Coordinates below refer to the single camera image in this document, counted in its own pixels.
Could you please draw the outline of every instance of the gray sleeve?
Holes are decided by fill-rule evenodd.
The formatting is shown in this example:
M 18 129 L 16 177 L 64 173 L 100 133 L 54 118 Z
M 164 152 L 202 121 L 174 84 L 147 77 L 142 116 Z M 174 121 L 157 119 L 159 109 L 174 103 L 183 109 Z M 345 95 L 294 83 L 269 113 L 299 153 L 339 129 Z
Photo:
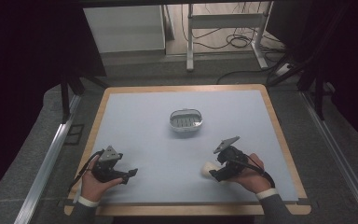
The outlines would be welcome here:
M 260 203 L 264 210 L 266 224 L 297 223 L 295 216 L 289 212 L 279 194 L 264 198 Z
M 95 219 L 95 212 L 97 207 L 87 207 L 84 204 L 76 203 L 74 210 L 69 216 L 70 223 L 76 224 L 91 224 Z

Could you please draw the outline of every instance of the soap dish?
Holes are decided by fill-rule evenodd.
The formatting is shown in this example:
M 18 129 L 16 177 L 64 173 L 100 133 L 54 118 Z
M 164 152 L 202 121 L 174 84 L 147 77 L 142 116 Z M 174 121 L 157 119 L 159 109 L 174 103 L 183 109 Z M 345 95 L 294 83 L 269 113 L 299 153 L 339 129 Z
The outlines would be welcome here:
M 194 132 L 200 128 L 202 116 L 196 109 L 176 110 L 171 113 L 170 124 L 176 132 Z

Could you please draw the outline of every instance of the gray carpeted floor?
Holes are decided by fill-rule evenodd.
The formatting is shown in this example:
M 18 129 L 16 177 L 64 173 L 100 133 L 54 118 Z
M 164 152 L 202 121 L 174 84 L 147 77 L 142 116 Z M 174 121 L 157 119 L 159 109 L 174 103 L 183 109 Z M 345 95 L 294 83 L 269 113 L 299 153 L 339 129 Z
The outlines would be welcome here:
M 259 69 L 253 54 L 230 57 L 198 56 L 193 73 L 186 71 L 186 63 L 180 57 L 163 59 L 160 62 L 139 63 L 141 61 L 128 60 L 123 64 L 108 64 L 108 77 L 101 77 L 101 80 L 112 86 L 203 85 L 215 84 L 225 73 Z M 301 223 L 358 223 L 358 203 L 296 90 L 296 79 L 297 77 L 293 77 L 277 87 L 270 88 L 269 96 L 312 205 L 312 212 L 306 216 L 298 216 L 298 219 Z M 219 84 L 265 83 L 265 80 L 266 72 L 237 73 L 221 79 Z M 103 95 L 103 89 L 99 86 L 85 79 L 83 83 L 86 92 L 73 122 L 74 129 L 83 128 L 82 134 L 78 139 L 76 136 L 67 137 L 67 144 L 62 147 L 31 223 L 62 221 L 62 201 L 66 198 L 67 187 L 76 174 Z M 324 98 L 324 115 L 358 175 L 358 133 L 339 115 L 328 97 Z M 61 93 L 60 88 L 56 87 L 46 93 L 38 121 L 0 182 L 0 223 L 13 223 L 17 217 L 61 118 Z M 238 220 L 235 218 L 237 217 L 233 217 L 232 222 L 226 220 L 225 223 L 235 223 L 235 220 Z M 115 223 L 136 223 L 141 220 L 142 218 L 117 218 Z M 262 223 L 262 220 L 261 216 L 257 216 L 254 223 Z M 97 220 L 97 223 L 110 222 L 110 217 L 99 217 Z

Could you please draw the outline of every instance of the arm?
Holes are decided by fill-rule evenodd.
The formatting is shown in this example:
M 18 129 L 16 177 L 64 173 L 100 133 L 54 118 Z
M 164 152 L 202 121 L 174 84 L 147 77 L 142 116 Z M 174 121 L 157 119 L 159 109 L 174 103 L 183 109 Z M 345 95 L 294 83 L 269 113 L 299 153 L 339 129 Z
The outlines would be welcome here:
M 103 194 L 113 186 L 120 184 L 123 179 L 114 179 L 106 183 L 98 181 L 91 170 L 99 156 L 96 156 L 90 163 L 86 173 L 82 176 L 82 188 L 70 218 L 71 223 L 90 224 L 95 218 L 95 211 L 103 197 Z
M 259 165 L 264 169 L 264 163 L 254 153 L 250 155 L 249 163 Z M 230 179 L 241 184 L 245 189 L 255 193 L 263 207 L 267 224 L 296 223 L 295 217 L 289 212 L 276 189 L 273 189 L 266 178 L 251 169 L 244 169 L 242 173 Z

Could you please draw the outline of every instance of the hand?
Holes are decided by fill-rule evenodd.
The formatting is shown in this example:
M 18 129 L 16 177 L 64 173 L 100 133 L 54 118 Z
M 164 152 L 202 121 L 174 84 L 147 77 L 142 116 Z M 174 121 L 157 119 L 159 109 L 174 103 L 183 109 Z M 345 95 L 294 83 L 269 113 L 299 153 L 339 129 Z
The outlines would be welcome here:
M 264 163 L 256 154 L 252 153 L 249 157 L 252 158 L 258 166 L 264 169 Z M 249 164 L 257 166 L 252 160 L 249 160 Z M 243 169 L 240 174 L 230 178 L 228 181 L 237 182 L 253 193 L 260 193 L 271 188 L 271 185 L 266 178 L 250 168 Z
M 89 201 L 97 203 L 103 197 L 103 194 L 108 189 L 120 184 L 123 178 L 113 179 L 109 182 L 102 183 L 95 178 L 91 170 L 95 162 L 100 158 L 96 156 L 90 163 L 86 173 L 82 176 L 81 196 Z

